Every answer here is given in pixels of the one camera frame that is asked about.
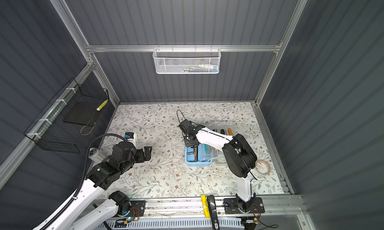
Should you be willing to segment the blue clear plastic tool box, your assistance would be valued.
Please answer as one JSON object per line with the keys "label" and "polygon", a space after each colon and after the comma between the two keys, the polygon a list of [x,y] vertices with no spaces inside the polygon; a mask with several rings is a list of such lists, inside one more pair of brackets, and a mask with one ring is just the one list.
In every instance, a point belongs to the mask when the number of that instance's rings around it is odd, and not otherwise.
{"label": "blue clear plastic tool box", "polygon": [[185,143],[185,162],[189,167],[208,167],[215,159],[214,151],[223,152],[233,137],[215,132],[203,125],[185,120],[179,128]]}

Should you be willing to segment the teal utility knife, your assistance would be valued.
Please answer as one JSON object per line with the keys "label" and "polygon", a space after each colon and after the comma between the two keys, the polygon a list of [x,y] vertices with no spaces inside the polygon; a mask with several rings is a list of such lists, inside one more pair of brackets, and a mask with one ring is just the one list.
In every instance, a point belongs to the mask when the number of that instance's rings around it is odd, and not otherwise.
{"label": "teal utility knife", "polygon": [[213,156],[212,149],[209,146],[206,146],[206,155],[210,158]]}

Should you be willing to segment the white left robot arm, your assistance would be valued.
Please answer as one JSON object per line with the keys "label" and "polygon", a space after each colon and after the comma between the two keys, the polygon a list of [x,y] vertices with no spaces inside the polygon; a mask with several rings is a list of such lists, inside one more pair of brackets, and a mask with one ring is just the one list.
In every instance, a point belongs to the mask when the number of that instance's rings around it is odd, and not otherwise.
{"label": "white left robot arm", "polygon": [[76,190],[36,226],[37,230],[91,230],[115,215],[139,215],[131,206],[129,197],[116,191],[99,207],[81,219],[78,218],[88,205],[122,174],[132,169],[134,164],[151,160],[152,147],[137,149],[134,133],[127,133],[124,137],[116,134],[113,136],[121,139],[121,142],[114,145],[112,153],[90,171],[83,171],[82,181]]}

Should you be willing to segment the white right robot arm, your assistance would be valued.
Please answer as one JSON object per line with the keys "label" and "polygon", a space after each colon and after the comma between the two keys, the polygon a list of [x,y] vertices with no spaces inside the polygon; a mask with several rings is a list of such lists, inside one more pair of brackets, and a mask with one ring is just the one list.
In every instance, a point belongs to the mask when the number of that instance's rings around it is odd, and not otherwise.
{"label": "white right robot arm", "polygon": [[203,125],[193,125],[184,120],[178,127],[188,147],[197,148],[200,144],[211,146],[223,152],[228,168],[237,177],[237,197],[247,203],[256,195],[252,180],[256,177],[252,170],[256,166],[257,156],[244,136],[223,135],[211,131]]}

